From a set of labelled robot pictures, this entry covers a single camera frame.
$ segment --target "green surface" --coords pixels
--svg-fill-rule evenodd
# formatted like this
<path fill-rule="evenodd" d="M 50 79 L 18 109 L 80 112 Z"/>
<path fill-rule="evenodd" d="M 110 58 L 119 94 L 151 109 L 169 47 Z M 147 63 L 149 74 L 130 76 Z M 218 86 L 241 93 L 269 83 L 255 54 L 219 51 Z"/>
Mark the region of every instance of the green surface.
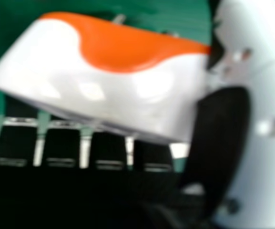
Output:
<path fill-rule="evenodd" d="M 46 12 L 69 11 L 111 20 L 118 13 L 126 24 L 161 32 L 176 31 L 181 37 L 203 43 L 210 41 L 209 11 L 206 0 L 0 0 L 0 57 L 36 18 Z M 3 96 L 0 93 L 0 125 Z M 45 133 L 46 113 L 40 113 L 39 134 Z M 176 160 L 175 167 L 182 167 Z"/>

